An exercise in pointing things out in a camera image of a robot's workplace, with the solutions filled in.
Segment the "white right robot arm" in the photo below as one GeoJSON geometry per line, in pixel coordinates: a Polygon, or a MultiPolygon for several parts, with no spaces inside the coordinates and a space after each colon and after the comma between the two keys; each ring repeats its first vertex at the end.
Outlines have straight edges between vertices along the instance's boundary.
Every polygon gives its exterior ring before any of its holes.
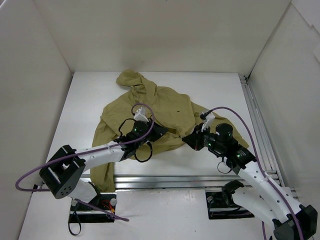
{"type": "Polygon", "coordinates": [[[233,137],[230,124],[217,125],[214,133],[198,125],[182,140],[196,151],[206,147],[250,185],[245,187],[238,180],[224,185],[221,200],[225,205],[248,210],[272,229],[277,240],[308,240],[316,233],[317,210],[303,206],[261,170],[256,157],[233,137]]]}

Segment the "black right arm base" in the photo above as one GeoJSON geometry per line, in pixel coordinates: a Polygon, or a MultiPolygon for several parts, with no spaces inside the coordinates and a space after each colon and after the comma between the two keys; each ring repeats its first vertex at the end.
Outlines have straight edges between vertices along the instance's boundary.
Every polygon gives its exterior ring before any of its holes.
{"type": "Polygon", "coordinates": [[[244,207],[237,205],[232,198],[235,190],[244,187],[238,180],[228,182],[221,191],[206,191],[207,214],[209,220],[247,219],[254,215],[244,207]]]}

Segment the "olive yellow hooded jacket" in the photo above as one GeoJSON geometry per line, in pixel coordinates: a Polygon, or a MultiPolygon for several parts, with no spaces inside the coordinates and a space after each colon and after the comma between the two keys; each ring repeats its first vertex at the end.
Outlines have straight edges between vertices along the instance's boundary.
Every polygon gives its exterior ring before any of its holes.
{"type": "Polygon", "coordinates": [[[180,94],[170,87],[158,86],[132,69],[124,70],[117,77],[116,83],[130,89],[104,107],[95,129],[93,147],[107,144],[119,137],[120,133],[131,131],[131,123],[121,124],[131,117],[135,103],[151,107],[155,122],[168,129],[160,140],[153,143],[155,155],[184,145],[182,138],[202,122],[200,115],[207,112],[205,107],[193,103],[188,95],[180,94]]]}

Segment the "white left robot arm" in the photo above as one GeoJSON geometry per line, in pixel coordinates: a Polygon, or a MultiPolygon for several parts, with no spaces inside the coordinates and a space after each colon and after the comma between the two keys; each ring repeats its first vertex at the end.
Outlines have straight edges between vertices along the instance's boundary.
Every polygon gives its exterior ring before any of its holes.
{"type": "Polygon", "coordinates": [[[66,159],[43,167],[39,175],[56,199],[70,197],[80,200],[89,210],[100,204],[100,192],[91,182],[81,180],[83,172],[95,167],[124,161],[134,157],[138,162],[148,161],[153,154],[152,143],[168,132],[157,123],[135,121],[132,130],[105,145],[87,149],[83,155],[69,145],[61,147],[49,160],[66,159]]]}

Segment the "aluminium front rail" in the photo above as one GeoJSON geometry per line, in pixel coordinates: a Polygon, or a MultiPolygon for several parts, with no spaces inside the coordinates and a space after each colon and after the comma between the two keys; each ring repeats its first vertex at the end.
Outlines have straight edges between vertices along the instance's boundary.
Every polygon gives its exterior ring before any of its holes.
{"type": "Polygon", "coordinates": [[[225,184],[237,180],[244,186],[250,184],[236,175],[155,175],[155,176],[116,176],[116,191],[165,190],[165,189],[219,189],[225,184]]]}

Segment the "aluminium rail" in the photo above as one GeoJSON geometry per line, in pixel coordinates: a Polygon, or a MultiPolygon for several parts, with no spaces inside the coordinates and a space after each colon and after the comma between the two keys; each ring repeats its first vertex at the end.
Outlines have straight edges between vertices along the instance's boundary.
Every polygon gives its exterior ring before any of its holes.
{"type": "Polygon", "coordinates": [[[258,107],[256,97],[254,95],[248,79],[239,74],[241,87],[243,90],[244,98],[247,104],[248,112],[252,122],[252,127],[255,136],[255,144],[258,149],[259,159],[261,160],[262,167],[268,172],[277,175],[278,183],[285,188],[288,193],[295,199],[298,199],[296,190],[293,187],[287,187],[285,185],[283,176],[281,174],[277,158],[272,148],[270,138],[268,136],[261,111],[258,107]]]}
{"type": "Polygon", "coordinates": [[[116,176],[116,191],[165,190],[165,189],[219,189],[225,184],[237,180],[244,186],[250,184],[236,175],[155,175],[155,176],[116,176]]]}

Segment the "aluminium right side rail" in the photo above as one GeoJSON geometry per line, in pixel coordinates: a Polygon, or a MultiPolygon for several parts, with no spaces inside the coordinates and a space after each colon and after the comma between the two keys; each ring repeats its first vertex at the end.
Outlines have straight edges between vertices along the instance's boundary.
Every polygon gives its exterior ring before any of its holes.
{"type": "Polygon", "coordinates": [[[256,97],[254,95],[248,79],[239,74],[241,87],[243,90],[244,98],[247,104],[248,112],[252,122],[252,127],[255,136],[255,144],[258,149],[259,159],[261,160],[262,167],[268,172],[277,175],[278,183],[285,188],[288,193],[295,199],[298,199],[296,190],[293,187],[287,187],[285,185],[283,176],[281,174],[277,158],[272,148],[270,138],[268,136],[261,111],[258,107],[256,97]]]}

